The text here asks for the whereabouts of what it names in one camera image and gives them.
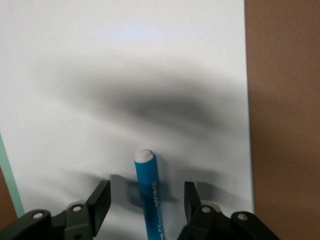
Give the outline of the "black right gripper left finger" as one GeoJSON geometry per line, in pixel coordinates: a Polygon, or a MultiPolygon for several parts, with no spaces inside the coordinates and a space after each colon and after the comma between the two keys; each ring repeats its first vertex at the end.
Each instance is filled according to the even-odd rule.
{"type": "Polygon", "coordinates": [[[52,216],[45,209],[25,213],[0,231],[0,240],[93,240],[111,206],[111,183],[102,180],[86,201],[52,216]]]}

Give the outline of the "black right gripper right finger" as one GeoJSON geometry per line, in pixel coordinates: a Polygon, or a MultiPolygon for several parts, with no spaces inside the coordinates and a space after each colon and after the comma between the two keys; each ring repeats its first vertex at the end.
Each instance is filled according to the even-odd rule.
{"type": "Polygon", "coordinates": [[[184,183],[184,211],[187,224],[177,240],[280,240],[253,213],[238,211],[227,217],[218,205],[201,201],[191,181],[184,183]]]}

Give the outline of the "blue marker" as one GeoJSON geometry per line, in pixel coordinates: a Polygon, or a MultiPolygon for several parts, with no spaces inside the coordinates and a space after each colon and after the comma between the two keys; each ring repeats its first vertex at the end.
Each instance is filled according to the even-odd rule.
{"type": "Polygon", "coordinates": [[[140,150],[134,157],[134,166],[142,201],[147,239],[166,240],[157,158],[151,150],[140,150]]]}

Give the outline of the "white paper sheet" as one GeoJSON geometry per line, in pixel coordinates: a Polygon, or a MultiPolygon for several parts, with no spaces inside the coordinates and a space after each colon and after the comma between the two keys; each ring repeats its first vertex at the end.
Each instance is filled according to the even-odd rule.
{"type": "Polygon", "coordinates": [[[157,157],[167,240],[184,183],[254,209],[245,0],[0,0],[0,136],[25,212],[111,182],[96,240],[147,240],[134,156],[157,157]]]}

